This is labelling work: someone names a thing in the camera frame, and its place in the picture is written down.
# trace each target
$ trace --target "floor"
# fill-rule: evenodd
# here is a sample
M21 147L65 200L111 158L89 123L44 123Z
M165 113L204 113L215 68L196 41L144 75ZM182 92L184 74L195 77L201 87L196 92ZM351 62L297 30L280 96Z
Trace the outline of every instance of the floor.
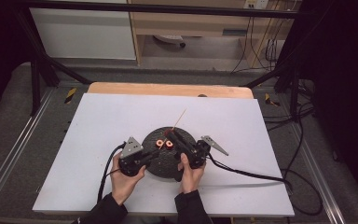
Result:
M230 73L241 58L241 46L236 39L188 37L185 41L186 47L180 49L149 36L145 42L143 64L140 66L134 62L66 62L84 77L115 82L238 86L267 72L267 69L256 69ZM265 66L269 65L265 59L260 60ZM246 61L242 60L237 69L248 69ZM60 142L76 112L81 94L88 88L64 74L59 73L59 76L62 79L61 86L57 89L46 88L46 92L51 94L51 100L46 105L42 118L36 121L32 135L27 136L27 140L21 145L21 153L18 155L13 154L12 148L19 144L16 141L24 126L32 121L29 116L32 102L29 67L24 65L16 69L0 102L0 169L8 155L14 155L11 158L14 158L15 162L11 167L4 167L7 168L7 176L0 176L0 223L67 223L76 217L46 216L32 211L37 190L43 185L60 148ZM272 78L253 89L266 120L277 120L267 117L287 114L287 108L284 106L288 101L287 94L274 92L272 86L275 81L276 79ZM66 94L73 87L77 87L77 92L71 104L64 104ZM274 104L266 104L266 93ZM300 97L301 104L307 101L307 97ZM328 216L328 207L325 207L317 216L307 216L295 210L296 216L290 217L291 223L358 223L358 187L350 171L344 163L333 160L317 115L303 118L302 124L305 136L302 146L310 148L344 222L332 221ZM273 126L275 124L266 124L268 129ZM294 155L298 145L297 131L298 125L289 123L268 132L277 161L282 168L287 166ZM305 156L303 152L297 156L293 170L312 182L312 171ZM316 211L318 198L309 185L294 175L289 175L288 178L295 187L291 196L292 202L304 210ZM286 218L268 217L236 217L234 221L240 224L288 223Z

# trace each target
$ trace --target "sleeve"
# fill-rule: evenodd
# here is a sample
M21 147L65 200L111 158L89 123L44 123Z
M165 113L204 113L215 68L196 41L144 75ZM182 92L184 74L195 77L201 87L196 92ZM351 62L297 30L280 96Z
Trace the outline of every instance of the sleeve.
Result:
M206 214L198 190L190 193L180 193L175 197L176 210L178 212L178 224L212 224Z
M72 224L118 224L128 214L124 205L119 206L112 194L107 194L85 216Z

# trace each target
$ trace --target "black frame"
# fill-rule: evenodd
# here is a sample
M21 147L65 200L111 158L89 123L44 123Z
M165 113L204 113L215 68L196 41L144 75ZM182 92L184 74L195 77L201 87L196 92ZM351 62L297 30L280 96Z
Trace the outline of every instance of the black frame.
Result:
M17 0L10 5L11 11L17 21L18 32L23 32L32 47L33 60L33 111L32 115L40 106L39 74L44 78L48 86L57 86L59 79L53 67L63 71L66 75L80 81L83 84L91 84L92 81L83 78L81 75L58 63L46 54L43 45L34 33L29 21L24 16L24 10L34 8L54 8L72 10L95 10L95 11L127 11L127 12L150 12L150 13L175 13L175 14L194 14L194 15L215 15L215 16L235 16L235 17L257 17L257 18L280 18L280 19L302 19L313 18L313 11L274 11L274 10L255 10L226 7L186 7L186 6L165 6L165 5L140 5L140 4L116 4L116 3L89 3L89 2L67 2L67 1L47 1L47 0ZM261 77L244 87L252 88L259 83L277 76L281 70L272 71L267 76Z

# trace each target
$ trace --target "human hand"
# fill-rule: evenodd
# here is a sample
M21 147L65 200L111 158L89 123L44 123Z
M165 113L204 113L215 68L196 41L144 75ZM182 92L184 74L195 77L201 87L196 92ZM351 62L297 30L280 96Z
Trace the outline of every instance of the human hand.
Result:
M145 176L146 166L143 166L136 176L126 176L122 174L118 167L118 159L121 152L118 153L113 159L113 166L110 175L112 181L112 197L118 205L122 205L132 194L135 189L136 183Z
M178 170L183 171L182 182L179 188L179 193L189 193L199 187L200 180L205 170L206 162L198 169L191 169L187 155L182 153L180 155L181 162L178 164Z

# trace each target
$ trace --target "white table surface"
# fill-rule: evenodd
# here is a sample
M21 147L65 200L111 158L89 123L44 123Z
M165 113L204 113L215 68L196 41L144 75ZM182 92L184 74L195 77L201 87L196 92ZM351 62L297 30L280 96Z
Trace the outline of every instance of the white table surface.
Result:
M217 161L261 175L282 177L257 100L86 93L48 173L33 210L46 214L89 211L97 201L112 150L133 136L140 143L157 128L177 127L196 140L210 135L229 156ZM125 202L130 215L175 215L180 183L146 172ZM103 195L111 191L106 179ZM288 217L293 207L281 182L222 170L207 161L200 182L206 212L219 217Z

